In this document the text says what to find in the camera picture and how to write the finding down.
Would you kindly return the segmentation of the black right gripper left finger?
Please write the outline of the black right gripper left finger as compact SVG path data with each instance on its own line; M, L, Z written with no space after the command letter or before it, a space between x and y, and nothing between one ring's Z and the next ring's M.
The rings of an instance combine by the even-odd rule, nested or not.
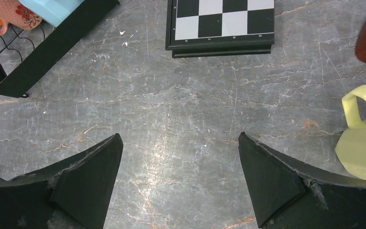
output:
M44 168L0 178L0 229L47 229L58 211L87 229L103 228L122 152L114 134Z

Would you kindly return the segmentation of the black white chessboard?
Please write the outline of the black white chessboard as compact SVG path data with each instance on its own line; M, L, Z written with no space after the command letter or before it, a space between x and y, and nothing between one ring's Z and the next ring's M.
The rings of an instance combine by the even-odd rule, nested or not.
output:
M275 1L170 0L166 22L173 58L266 54L275 41Z

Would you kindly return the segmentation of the yellow mug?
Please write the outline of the yellow mug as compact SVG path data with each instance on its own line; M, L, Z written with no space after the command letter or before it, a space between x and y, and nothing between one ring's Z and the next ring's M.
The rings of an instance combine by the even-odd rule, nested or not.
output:
M366 84L342 98L347 129L338 140L335 152L348 173L366 180L366 120L360 117L357 98L366 102Z

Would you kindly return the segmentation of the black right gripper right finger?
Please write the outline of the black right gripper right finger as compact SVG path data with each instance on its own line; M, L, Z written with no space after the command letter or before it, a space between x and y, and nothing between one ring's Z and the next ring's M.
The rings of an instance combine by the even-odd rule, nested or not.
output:
M366 229L366 180L332 173L241 133L239 155L261 229Z

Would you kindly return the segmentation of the pink floral mug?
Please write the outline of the pink floral mug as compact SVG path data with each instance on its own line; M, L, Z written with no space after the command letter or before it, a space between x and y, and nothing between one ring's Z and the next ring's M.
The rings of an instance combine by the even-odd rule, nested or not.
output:
M43 19L18 0L0 0L0 36L4 35L10 24L23 30L32 30L40 25Z

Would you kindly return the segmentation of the black dish rack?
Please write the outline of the black dish rack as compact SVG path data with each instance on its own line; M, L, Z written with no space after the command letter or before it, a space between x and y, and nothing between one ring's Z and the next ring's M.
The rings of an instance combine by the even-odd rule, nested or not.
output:
M55 28L20 64L6 74L0 63L0 95L27 98L32 88L83 36L115 7L117 0L86 0Z

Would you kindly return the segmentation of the light blue mug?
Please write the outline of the light blue mug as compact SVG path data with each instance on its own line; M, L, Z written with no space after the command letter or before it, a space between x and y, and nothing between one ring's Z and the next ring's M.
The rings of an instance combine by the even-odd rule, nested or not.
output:
M19 2L56 28L70 16L84 0L19 0Z

